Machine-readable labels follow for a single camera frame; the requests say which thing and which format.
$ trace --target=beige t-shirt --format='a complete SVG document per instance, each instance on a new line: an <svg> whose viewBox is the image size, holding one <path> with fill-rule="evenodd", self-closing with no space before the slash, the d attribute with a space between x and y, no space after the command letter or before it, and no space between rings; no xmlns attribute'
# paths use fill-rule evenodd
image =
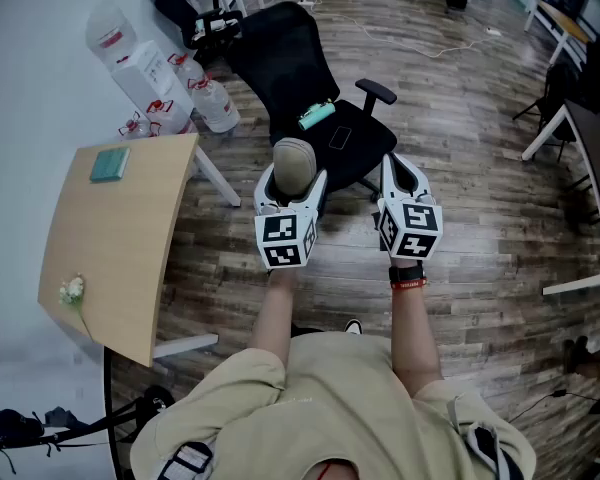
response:
<svg viewBox="0 0 600 480"><path fill-rule="evenodd" d="M527 440L475 392L436 381L411 399L391 369L391 342L342 332L291 340L285 372L270 352L247 349L153 418L131 449L137 480L157 477L187 441L216 437L212 480L301 480L328 459L351 462L361 480L493 479L450 423L497 429L500 445L530 479Z"/></svg>

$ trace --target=green book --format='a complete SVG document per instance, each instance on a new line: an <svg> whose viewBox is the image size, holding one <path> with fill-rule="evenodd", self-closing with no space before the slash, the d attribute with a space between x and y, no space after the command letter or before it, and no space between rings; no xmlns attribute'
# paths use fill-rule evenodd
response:
<svg viewBox="0 0 600 480"><path fill-rule="evenodd" d="M91 169L91 177L89 179L93 183L118 181L122 179L130 152L131 150L129 148L116 148L100 151L93 164L93 169Z"/></svg>

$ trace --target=black cable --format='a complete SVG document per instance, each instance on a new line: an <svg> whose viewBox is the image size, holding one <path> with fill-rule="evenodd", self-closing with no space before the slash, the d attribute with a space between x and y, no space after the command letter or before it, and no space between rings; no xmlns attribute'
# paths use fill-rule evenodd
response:
<svg viewBox="0 0 600 480"><path fill-rule="evenodd" d="M566 389L556 389L553 393L550 393L548 395L543 396L540 400L538 400L535 404L533 404L531 407L529 407L528 409L525 409L524 411L522 411L520 414L518 414L515 418L512 418L509 420L509 423L513 423L515 420L517 420L520 416L522 416L524 413L529 412L531 409L533 409L536 405L538 405L540 402L542 402L545 398L549 398L549 397L553 397L553 398L562 398L563 396L566 395L571 395L571 396L577 396L578 398L584 398L586 400L593 400L594 402L598 401L598 398L591 398L590 396L584 396L584 395L579 395L577 393L569 393Z"/></svg>

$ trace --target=wooden floor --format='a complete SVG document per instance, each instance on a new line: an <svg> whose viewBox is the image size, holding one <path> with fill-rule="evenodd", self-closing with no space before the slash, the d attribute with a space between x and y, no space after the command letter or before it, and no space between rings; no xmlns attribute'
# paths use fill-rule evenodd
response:
<svg viewBox="0 0 600 480"><path fill-rule="evenodd" d="M574 146L555 164L557 148L534 163L520 154L536 118L511 117L542 93L556 42L512 0L473 0L464 14L445 14L445 0L322 0L316 10L346 14L372 36L436 53L483 39L485 26L504 37L437 59L371 41L353 23L317 17L325 55L341 97L362 105L362 77L394 91L375 117L398 137L396 151L421 167L443 207L444 238L427 267L426 299L445 376L472 381L503 418L566 387L600 395L600 382L561 373L565 338L590 336L600 346L600 289L542 297L541 288L600 271L600 228L569 224L561 190L582 172ZM244 348L267 276L256 250L253 190L272 161L268 117L225 64L212 69L242 121L202 146L243 200L232 209L200 178L186 187L169 255L159 339L214 332L207 352L167 357L153 369L114 354L114 407L158 383L183 397L205 374ZM378 172L370 179L378 181ZM388 259L378 251L374 206L362 187L333 194L302 274L295 320L342 329L359 318L365 332L389 335ZM590 402L549 398L516 421L538 455L538 479L578 478L600 449L600 417ZM131 428L119 429L123 435ZM121 463L128 464L123 447Z"/></svg>

